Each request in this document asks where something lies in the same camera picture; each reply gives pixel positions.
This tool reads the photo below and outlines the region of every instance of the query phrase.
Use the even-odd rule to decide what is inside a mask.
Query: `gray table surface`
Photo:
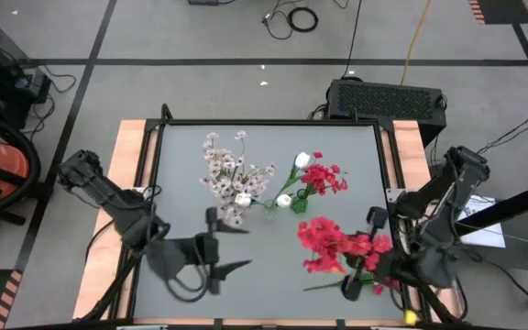
[[[324,165],[338,164],[347,172],[349,189],[338,194],[310,198],[306,214],[280,210],[277,218],[266,218],[256,206],[247,213],[243,228],[249,235],[217,234],[221,263],[252,259],[232,272],[221,286],[221,294],[206,294],[199,302],[178,302],[163,282],[142,261],[137,285],[135,317],[213,317],[258,319],[400,319],[402,313],[387,292],[375,296],[365,288],[357,302],[343,298],[338,288],[303,291],[303,288],[338,281],[334,273],[309,274],[303,261],[311,257],[297,239],[297,225],[315,216],[336,221],[346,233],[367,228],[371,206],[385,207],[377,144],[371,126],[167,126],[162,142],[157,198],[158,215],[172,224],[168,237],[192,237],[206,229],[204,210],[217,203],[209,189],[199,183],[207,175],[202,144],[209,132],[221,137],[217,148],[241,152],[234,140],[246,130],[246,162],[264,167],[279,165],[264,198],[272,198],[284,184],[294,156],[300,151],[322,151]],[[390,234],[385,228],[382,234]],[[179,274],[190,286],[198,286],[193,267]]]

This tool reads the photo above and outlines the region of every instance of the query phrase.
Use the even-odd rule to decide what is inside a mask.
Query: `vacuum hose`
[[[15,191],[0,200],[0,211],[22,199],[34,183],[40,177],[40,159],[38,153],[30,142],[20,131],[0,120],[0,136],[10,145],[18,148],[27,158],[29,172],[24,183]]]

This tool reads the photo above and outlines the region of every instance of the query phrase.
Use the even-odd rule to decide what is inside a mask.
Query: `white paper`
[[[472,195],[457,221],[461,222],[461,220],[465,217],[473,215],[474,213],[477,213],[488,207],[493,206],[493,201],[494,198],[482,198],[477,195]],[[475,231],[471,234],[462,236],[462,242],[466,244],[479,245],[485,247],[506,248],[506,245],[504,244],[504,236],[502,235],[501,224],[491,225],[486,227],[485,229],[494,233],[484,230]]]

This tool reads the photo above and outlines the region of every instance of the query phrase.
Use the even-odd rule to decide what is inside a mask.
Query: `wooden table frame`
[[[156,120],[124,120],[121,122],[114,154],[107,177],[118,186],[129,188],[147,186],[151,174],[152,156],[156,145],[158,124]],[[430,180],[429,169],[424,155],[423,142],[419,134],[419,127],[414,121],[393,122],[394,134],[382,131],[381,145],[384,150],[386,170],[390,187],[418,189]],[[100,210],[97,216],[95,230],[107,224],[111,218]],[[105,290],[116,276],[119,260],[122,262],[127,256],[122,251],[119,234],[111,226],[101,234],[92,246],[88,261],[82,275],[81,288],[75,304],[73,318],[87,314],[104,294]],[[133,314],[128,310],[128,302],[135,299],[135,292],[131,290],[132,274],[129,275],[122,287],[119,304],[104,314],[104,318],[126,318]],[[412,306],[421,308],[421,299],[417,292],[409,289]],[[440,299],[454,315],[461,314],[459,299],[455,290],[442,290]],[[431,312],[434,321],[436,316]],[[168,324],[168,325],[213,325],[213,318],[152,318],[137,319],[136,324]],[[254,320],[254,319],[225,319],[224,325],[316,325],[336,326],[336,320]],[[402,325],[400,320],[348,320],[348,326],[364,325]]]

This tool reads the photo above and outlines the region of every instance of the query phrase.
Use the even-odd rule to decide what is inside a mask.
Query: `yellow cable end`
[[[411,310],[404,311],[404,323],[406,325],[415,325],[418,319],[417,313]]]

